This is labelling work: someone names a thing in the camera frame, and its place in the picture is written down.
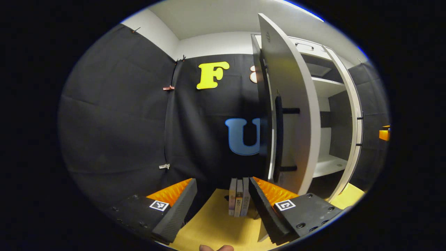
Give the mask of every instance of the cabinet handle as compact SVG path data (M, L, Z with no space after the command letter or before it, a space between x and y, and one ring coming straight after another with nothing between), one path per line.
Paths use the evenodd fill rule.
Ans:
M297 45L299 45L299 44L301 44L301 43L295 43L294 45L297 46ZM306 45L306 44L301 44L301 45ZM310 46L311 49L314 50L314 47L313 47L313 46L311 46L311 45L306 45L306 46Z

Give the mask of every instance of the clip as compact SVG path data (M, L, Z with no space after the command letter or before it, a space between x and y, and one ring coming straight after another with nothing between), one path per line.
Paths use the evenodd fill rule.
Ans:
M174 86L169 86L169 87L163 87L163 91L171 91L171 90L175 90Z
M164 164L164 165L160 165L160 169L165 169L165 168L167 168L167 170L168 170L169 167L170 167L170 164L169 164L169 163Z
M139 29L139 28L138 28ZM136 29L136 30L132 30L132 33L135 33L135 31L137 31L138 29Z

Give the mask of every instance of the book spine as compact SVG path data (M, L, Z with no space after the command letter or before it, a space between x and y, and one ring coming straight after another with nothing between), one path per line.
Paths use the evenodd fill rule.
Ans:
M235 217L240 217L240 212L242 211L243 203L243 181L237 180L237 189L235 193Z
M229 185L229 215L230 216L234 216L236 186L237 186L237 179L231 179L231 184Z
M240 216L246 216L248 214L249 208L249 179L243 178L243 203L242 203L242 211L240 212Z

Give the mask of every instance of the white shelf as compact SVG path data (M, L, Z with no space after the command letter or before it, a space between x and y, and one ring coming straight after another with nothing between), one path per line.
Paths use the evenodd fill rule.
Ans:
M318 97L328 98L346 90L345 85L339 82L317 77L311 77L311 79L313 80Z
M332 174L344 170L347 166L347 161L332 155L319 156L316 169L313 173L313 178Z

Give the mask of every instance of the orange foam padding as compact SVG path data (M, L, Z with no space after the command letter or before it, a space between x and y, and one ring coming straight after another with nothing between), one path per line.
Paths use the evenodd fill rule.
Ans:
M181 193L184 191L184 188L189 184L191 180L192 178L173 184L163 190L152 193L151 195L147 196L147 198L169 203L169 205L173 207L177 199L180 197Z
M388 141L389 140L389 131L388 130L380 130L380 139Z
M262 189L263 193L265 194L266 198L268 199L268 202L270 203L271 207L274 206L275 203L289 200L296 198L298 195L290 192L286 189L283 189L277 185L274 185L272 183L269 183L267 181L261 180L259 178L253 177L253 179L257 182L260 189Z

